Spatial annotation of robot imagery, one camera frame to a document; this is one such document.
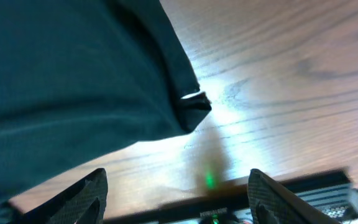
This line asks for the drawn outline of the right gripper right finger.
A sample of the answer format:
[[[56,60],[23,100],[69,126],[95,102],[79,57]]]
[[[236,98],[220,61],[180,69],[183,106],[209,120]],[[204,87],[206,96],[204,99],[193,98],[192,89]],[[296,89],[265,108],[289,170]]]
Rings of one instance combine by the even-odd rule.
[[[258,169],[250,171],[247,195],[256,224],[339,224]]]

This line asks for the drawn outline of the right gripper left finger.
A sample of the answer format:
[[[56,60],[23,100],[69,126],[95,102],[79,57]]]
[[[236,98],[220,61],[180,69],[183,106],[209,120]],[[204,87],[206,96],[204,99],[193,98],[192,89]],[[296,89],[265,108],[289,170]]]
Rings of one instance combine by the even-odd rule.
[[[108,180],[96,169],[44,204],[24,214],[27,224],[100,224],[103,222]]]

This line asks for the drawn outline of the black polo shirt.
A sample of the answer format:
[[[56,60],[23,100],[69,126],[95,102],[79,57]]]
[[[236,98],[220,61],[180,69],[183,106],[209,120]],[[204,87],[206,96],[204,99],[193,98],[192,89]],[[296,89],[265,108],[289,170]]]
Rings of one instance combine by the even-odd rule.
[[[9,200],[211,111],[157,0],[0,0],[0,223]]]

